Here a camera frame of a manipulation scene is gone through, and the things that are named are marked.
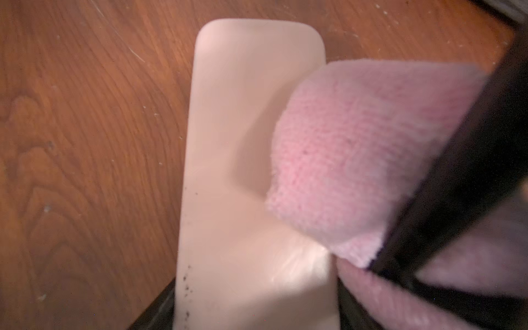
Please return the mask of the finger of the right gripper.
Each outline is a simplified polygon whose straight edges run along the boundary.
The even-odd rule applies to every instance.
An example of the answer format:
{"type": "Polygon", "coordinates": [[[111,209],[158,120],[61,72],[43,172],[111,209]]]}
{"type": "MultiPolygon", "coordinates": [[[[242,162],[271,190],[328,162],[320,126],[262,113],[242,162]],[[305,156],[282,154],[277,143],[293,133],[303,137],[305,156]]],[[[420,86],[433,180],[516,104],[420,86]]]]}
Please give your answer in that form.
{"type": "Polygon", "coordinates": [[[527,176],[527,26],[452,136],[369,269],[487,329],[512,329],[527,301],[419,282],[416,272],[527,176]]]}

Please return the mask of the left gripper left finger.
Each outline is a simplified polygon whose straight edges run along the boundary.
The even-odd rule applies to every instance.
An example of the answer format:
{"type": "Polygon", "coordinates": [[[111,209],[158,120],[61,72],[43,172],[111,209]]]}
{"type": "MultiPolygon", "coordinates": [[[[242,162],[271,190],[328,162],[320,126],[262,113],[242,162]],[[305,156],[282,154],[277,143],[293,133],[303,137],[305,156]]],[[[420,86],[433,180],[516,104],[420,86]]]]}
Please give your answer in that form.
{"type": "Polygon", "coordinates": [[[172,330],[175,314],[175,279],[129,326],[128,330],[172,330]]]}

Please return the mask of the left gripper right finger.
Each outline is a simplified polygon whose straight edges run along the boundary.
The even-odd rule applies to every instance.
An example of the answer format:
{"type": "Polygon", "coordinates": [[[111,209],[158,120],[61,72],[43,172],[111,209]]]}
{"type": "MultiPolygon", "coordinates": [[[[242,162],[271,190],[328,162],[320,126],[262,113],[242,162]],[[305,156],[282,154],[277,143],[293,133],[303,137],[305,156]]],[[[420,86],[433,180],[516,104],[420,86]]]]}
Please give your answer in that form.
{"type": "Polygon", "coordinates": [[[338,309],[341,330],[383,330],[338,279],[338,309]]]}

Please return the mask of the pink eyeglass case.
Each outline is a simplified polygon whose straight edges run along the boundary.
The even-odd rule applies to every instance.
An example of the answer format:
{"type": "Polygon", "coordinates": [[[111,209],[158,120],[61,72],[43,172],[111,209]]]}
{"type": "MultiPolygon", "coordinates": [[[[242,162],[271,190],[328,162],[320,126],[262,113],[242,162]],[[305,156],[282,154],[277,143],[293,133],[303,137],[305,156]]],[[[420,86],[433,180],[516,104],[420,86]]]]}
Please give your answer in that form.
{"type": "Polygon", "coordinates": [[[303,23],[219,19],[197,36],[175,329],[339,329],[331,254],[265,207],[272,133],[326,62],[303,23]]]}

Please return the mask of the pink microfiber cloth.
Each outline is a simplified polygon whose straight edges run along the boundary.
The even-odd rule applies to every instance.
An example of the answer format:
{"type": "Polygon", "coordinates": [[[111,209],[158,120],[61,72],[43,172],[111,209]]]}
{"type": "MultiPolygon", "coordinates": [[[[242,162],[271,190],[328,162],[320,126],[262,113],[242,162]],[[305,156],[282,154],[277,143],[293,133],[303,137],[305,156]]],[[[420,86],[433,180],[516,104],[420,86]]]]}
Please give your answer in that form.
{"type": "MultiPolygon", "coordinates": [[[[384,329],[487,329],[369,267],[490,77],[458,63],[334,62],[298,87],[276,125],[270,210],[335,255],[340,280],[384,329]]],[[[527,301],[527,176],[415,276],[527,301]]]]}

